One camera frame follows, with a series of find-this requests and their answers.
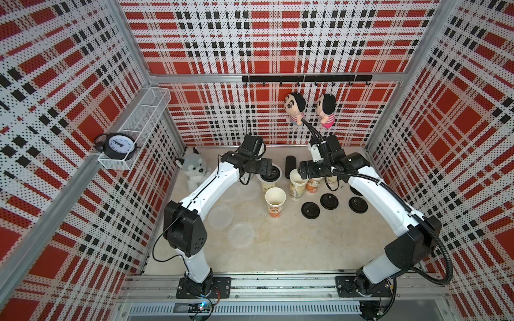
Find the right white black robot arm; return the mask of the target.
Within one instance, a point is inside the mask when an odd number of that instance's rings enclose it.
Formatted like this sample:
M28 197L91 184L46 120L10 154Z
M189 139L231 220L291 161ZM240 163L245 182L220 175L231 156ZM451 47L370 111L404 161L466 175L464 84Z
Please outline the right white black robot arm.
M313 134L308 144L312 159L300 163L298 172L304 179L336 176L356 189L385 219L396 239L383 254L357 270L353 290L370 297L385 279L396 279L410 270L437 285L447 285L453 277L453 263L447 247L440 239L442 223L427 217L409 205L379 176L370 162L359 153L346 154L336 136ZM444 259L444 273L433 278L417 268L417 264L435 249Z

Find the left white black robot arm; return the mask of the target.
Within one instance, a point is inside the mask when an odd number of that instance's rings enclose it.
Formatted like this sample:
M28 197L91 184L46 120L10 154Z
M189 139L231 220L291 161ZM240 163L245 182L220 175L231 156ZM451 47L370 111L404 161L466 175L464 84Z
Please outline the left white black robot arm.
M247 134L235 150L223 154L214 172L180 202L170 201L164 211L163 233L186 267L182 289L195 297L206 297L213 288L213 271L203 247L207 231L203 224L217 200L245 175L270 175L272 159L264 158L263 138Z

